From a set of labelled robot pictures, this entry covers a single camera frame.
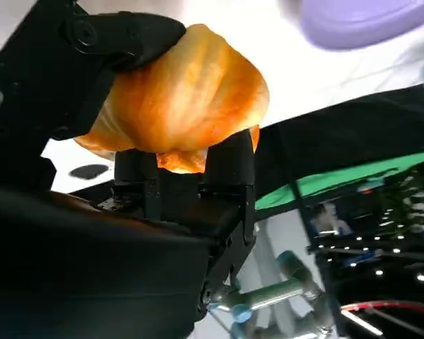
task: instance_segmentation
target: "screw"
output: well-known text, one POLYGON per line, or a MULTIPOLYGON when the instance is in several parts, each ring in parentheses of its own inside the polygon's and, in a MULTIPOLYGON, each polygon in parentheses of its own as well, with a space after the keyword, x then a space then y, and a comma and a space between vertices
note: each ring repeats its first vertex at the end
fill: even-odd
POLYGON ((98 42, 96 30, 84 20, 79 20, 73 24, 73 36, 87 47, 94 46, 98 42))
POLYGON ((212 300, 212 291, 207 289, 203 294, 203 304, 207 305, 212 300))

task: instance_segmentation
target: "led light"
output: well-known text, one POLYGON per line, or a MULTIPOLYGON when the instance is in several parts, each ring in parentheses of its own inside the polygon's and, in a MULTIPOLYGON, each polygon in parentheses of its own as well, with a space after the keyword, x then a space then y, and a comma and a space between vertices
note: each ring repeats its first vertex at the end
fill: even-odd
POLYGON ((417 276, 416 276, 416 279, 418 279, 419 281, 421 281, 421 282, 424 282, 424 275, 423 274, 418 274, 417 276))
POLYGON ((293 339, 314 339, 317 338, 317 335, 314 333, 306 333, 299 335, 298 337, 294 337, 293 339))
POLYGON ((342 310, 341 314, 345 316, 346 318, 349 318, 354 323, 357 323, 358 325, 366 328, 368 331, 374 333, 375 335, 382 336, 383 332, 379 330, 378 328, 372 326, 370 323, 367 323, 366 321, 362 320, 361 318, 357 317, 355 314, 350 313, 349 311, 342 310))

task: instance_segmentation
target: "black fabric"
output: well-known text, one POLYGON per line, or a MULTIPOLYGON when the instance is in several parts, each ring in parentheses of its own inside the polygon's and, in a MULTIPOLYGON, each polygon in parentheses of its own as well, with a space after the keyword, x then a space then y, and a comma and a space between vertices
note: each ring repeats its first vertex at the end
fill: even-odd
POLYGON ((422 86, 369 95, 261 130, 257 197, 286 185, 273 136, 281 129, 296 179, 424 151, 422 86))

